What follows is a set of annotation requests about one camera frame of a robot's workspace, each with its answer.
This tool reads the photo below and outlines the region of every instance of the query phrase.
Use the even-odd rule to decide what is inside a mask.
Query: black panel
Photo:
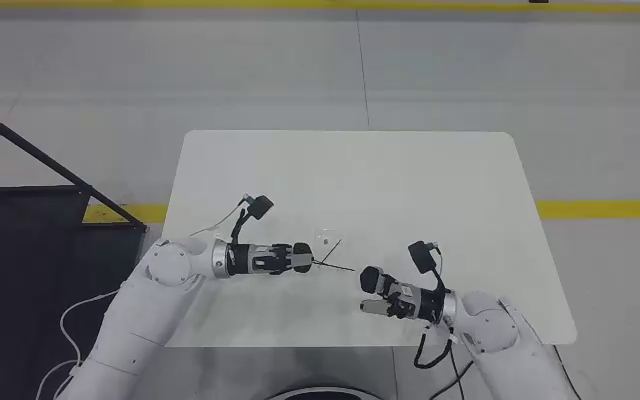
[[[42,338],[30,376],[26,399],[33,399],[40,379],[54,365],[73,359],[75,353],[60,332],[60,315],[69,306],[116,290],[136,265],[143,233],[132,224],[85,224],[76,235],[73,263],[63,271],[60,290],[54,300],[55,318],[44,327]],[[83,304],[65,318],[65,328],[76,341],[82,358],[86,358],[98,336],[103,314],[113,297]],[[45,386],[43,398],[51,398],[66,377],[66,371],[52,374]]]
[[[64,310],[117,289],[136,264],[143,237],[132,224],[82,224],[88,196],[74,186],[0,188],[0,393],[32,400],[54,365],[75,358],[60,332]],[[82,305],[65,319],[86,357],[111,298]],[[67,376],[51,375],[42,399]]]
[[[0,188],[0,393],[22,399],[88,196],[74,186]]]

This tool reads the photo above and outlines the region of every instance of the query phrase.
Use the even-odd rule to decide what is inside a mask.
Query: round base
[[[369,393],[340,387],[310,387],[292,390],[268,400],[381,400]]]

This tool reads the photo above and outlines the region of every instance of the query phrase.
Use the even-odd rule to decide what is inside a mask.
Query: white cable
[[[58,386],[58,388],[56,389],[56,392],[53,394],[53,400],[56,400],[58,398],[58,396],[60,396],[60,392],[62,392],[62,390],[67,386],[67,384],[69,382],[71,382],[71,378],[73,378],[73,376],[69,375],[69,376],[67,376],[67,379],[62,381],[60,386]]]
[[[42,378],[42,380],[40,381],[40,386],[38,386],[38,392],[36,393],[36,399],[35,400],[38,400],[40,398],[40,394],[42,394],[42,388],[44,387],[44,382],[47,380],[47,378],[49,378],[49,376],[52,373],[57,371],[58,368],[64,367],[65,365],[71,364],[71,363],[74,363],[74,362],[76,362],[76,360],[68,360],[68,361],[65,361],[65,362],[61,362],[60,364],[58,364],[55,367],[51,368],[49,370],[49,372],[47,372],[47,374],[44,376],[44,378]]]
[[[76,359],[75,360],[68,360],[65,362],[62,362],[58,365],[56,365],[55,367],[51,368],[49,370],[49,372],[47,372],[47,374],[44,376],[44,378],[42,378],[42,380],[40,381],[40,386],[38,387],[38,392],[36,393],[36,398],[35,400],[38,400],[40,398],[40,394],[42,393],[42,387],[44,386],[44,382],[47,380],[47,378],[49,378],[49,375],[51,375],[54,371],[56,371],[58,368],[70,364],[70,363],[75,363],[76,367],[79,367],[80,364],[82,363],[82,356],[80,354],[80,348],[78,347],[78,345],[76,344],[76,342],[73,341],[73,339],[71,339],[71,336],[69,336],[69,334],[67,333],[67,330],[64,329],[64,317],[67,316],[67,313],[69,313],[69,311],[73,310],[74,308],[82,305],[82,304],[87,304],[87,303],[91,303],[92,301],[96,301],[96,300],[100,300],[100,299],[104,299],[105,297],[109,297],[109,296],[113,296],[114,294],[118,293],[120,289],[116,289],[113,292],[109,292],[106,294],[100,294],[98,296],[92,297],[90,299],[87,300],[82,300],[74,305],[72,305],[71,307],[67,308],[63,313],[62,316],[60,317],[60,331],[62,331],[62,334],[64,335],[64,337],[67,339],[67,341],[69,341],[69,343],[71,343],[71,346],[73,346],[73,350],[76,352]],[[69,381],[71,380],[71,378],[73,378],[71,375],[69,375],[60,386],[58,386],[58,389],[56,390],[55,394],[54,394],[54,399],[56,397],[58,397],[58,395],[60,394],[60,391],[63,389],[63,387],[65,386],[65,384],[69,383]]]
[[[240,208],[240,206],[241,206],[241,205],[242,205],[242,201],[241,201],[240,203],[238,203],[238,205],[237,205],[237,206],[235,206],[235,208],[234,208],[233,210],[231,210],[231,212],[230,212],[229,214],[227,214],[227,215],[226,215],[226,217],[222,218],[222,219],[221,219],[217,224],[215,224],[215,225],[211,225],[211,226],[208,226],[208,227],[203,228],[203,229],[200,229],[199,231],[195,231],[195,232],[193,232],[191,235],[189,235],[189,237],[195,236],[195,235],[197,235],[198,233],[201,233],[201,232],[204,232],[204,231],[212,231],[212,230],[216,229],[217,227],[219,227],[220,225],[222,225],[222,223],[223,223],[224,221],[226,221],[230,216],[232,216],[232,215],[233,215],[233,213],[234,213],[234,212],[236,212],[236,210],[237,210],[238,208]]]
[[[67,308],[62,313],[62,316],[60,317],[60,331],[62,331],[62,334],[67,339],[67,341],[69,341],[69,343],[71,343],[71,346],[73,346],[73,350],[75,350],[75,352],[76,352],[76,366],[80,366],[80,363],[82,362],[82,356],[80,355],[80,348],[78,347],[76,342],[74,342],[73,339],[71,339],[71,336],[69,336],[69,334],[67,333],[67,330],[64,329],[64,317],[66,317],[67,313],[69,311],[73,310],[74,308],[76,308],[76,307],[78,307],[80,305],[86,304],[86,303],[91,303],[92,301],[96,301],[96,300],[104,299],[105,297],[113,296],[114,294],[118,293],[118,290],[120,290],[120,289],[116,289],[113,292],[109,292],[109,293],[106,293],[106,294],[100,294],[100,295],[92,297],[90,299],[80,301],[80,302],[72,305],[71,307]]]

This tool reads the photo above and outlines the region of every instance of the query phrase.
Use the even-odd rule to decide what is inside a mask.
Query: black cable
[[[444,267],[444,258],[442,257],[442,252],[440,252],[440,249],[437,247],[435,249],[438,255],[440,256],[440,272],[438,272],[438,274],[442,276],[442,268]]]
[[[445,386],[442,389],[440,389],[437,392],[435,392],[431,397],[429,397],[429,400],[435,400],[436,397],[440,396],[442,393],[444,393],[447,390],[449,390],[452,387],[454,387],[462,379],[462,377],[467,373],[467,371],[469,371],[469,368],[471,368],[472,365],[473,365],[473,361],[470,361],[469,364],[467,364],[462,369],[462,372],[460,373],[460,376],[458,376],[456,379],[454,379],[453,382],[449,383],[447,386]]]
[[[322,259],[322,261],[320,261],[321,263],[327,261],[327,258],[329,258],[329,256],[331,255],[331,253],[333,253],[333,251],[336,249],[336,247],[338,247],[340,245],[340,243],[342,243],[342,238],[340,238],[340,240],[338,240],[338,242],[331,248],[331,250],[329,250],[329,252],[327,253],[326,256],[324,256],[324,258]]]
[[[456,365],[456,358],[453,356],[453,350],[449,352],[451,356],[451,365],[453,365],[453,372],[456,373],[456,380],[458,381],[458,386],[460,387],[460,397],[464,400],[464,390],[462,390],[462,380],[460,379],[460,374],[458,373],[458,366]]]
[[[352,271],[352,272],[356,272],[355,269],[352,268],[347,268],[347,267],[340,267],[338,265],[333,265],[333,264],[327,264],[326,262],[322,262],[322,261],[312,261],[312,264],[316,264],[316,265],[323,265],[325,267],[331,267],[331,268],[336,268],[336,269],[344,269],[345,271]]]
[[[449,328],[449,333],[453,333],[453,328]],[[444,360],[447,354],[449,354],[449,352],[451,351],[451,345],[453,344],[453,341],[451,339],[447,340],[447,344],[446,346],[444,346],[442,354],[440,354],[438,357],[434,358],[427,364],[420,364],[420,357],[422,356],[422,349],[424,348],[424,341],[426,338],[427,335],[423,333],[422,337],[420,338],[420,346],[418,346],[416,357],[413,359],[413,366],[419,369],[431,369],[438,365],[440,361]]]
[[[240,230],[242,229],[242,225],[251,218],[250,214],[246,213],[247,211],[243,208],[240,210],[240,216],[236,221],[236,225],[233,227],[231,231],[231,244],[238,244],[238,236],[240,235]]]
[[[569,377],[569,373],[567,372],[567,368],[565,368],[565,366],[564,366],[564,361],[562,361],[562,357],[560,357],[560,352],[558,351],[558,347],[556,345],[553,345],[553,350],[555,350],[556,356],[558,356],[558,361],[560,361],[560,366],[562,367],[562,370],[564,371],[564,376],[567,377],[567,381],[569,382],[569,386],[571,386],[571,390],[573,390],[573,394],[576,395],[578,400],[582,400],[582,397],[580,397],[580,395],[578,394],[578,391],[576,390],[576,387],[573,386],[573,382],[571,381],[571,378]]]

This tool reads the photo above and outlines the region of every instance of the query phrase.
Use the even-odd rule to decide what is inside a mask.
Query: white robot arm
[[[364,300],[361,310],[400,319],[422,319],[453,332],[471,353],[496,400],[569,399],[568,382],[560,365],[547,353],[522,313],[487,293],[471,292],[460,297],[446,289],[429,255],[434,248],[423,242],[409,246],[418,269],[436,276],[435,290],[398,282],[381,268],[367,267],[360,275],[362,290],[383,299]],[[447,350],[427,365],[418,364],[419,350],[416,367],[434,366],[450,346],[451,341]]]
[[[251,207],[246,216],[243,210],[236,228],[249,216],[260,219],[270,205],[262,211]],[[74,367],[73,378],[59,398],[128,399],[138,377],[171,338],[205,280],[236,274],[279,275],[291,269],[304,273],[311,268],[313,256],[305,243],[238,244],[238,233],[239,228],[234,229],[232,243],[219,239],[205,243],[193,237],[156,241],[122,283],[104,315],[91,353],[81,366]]]

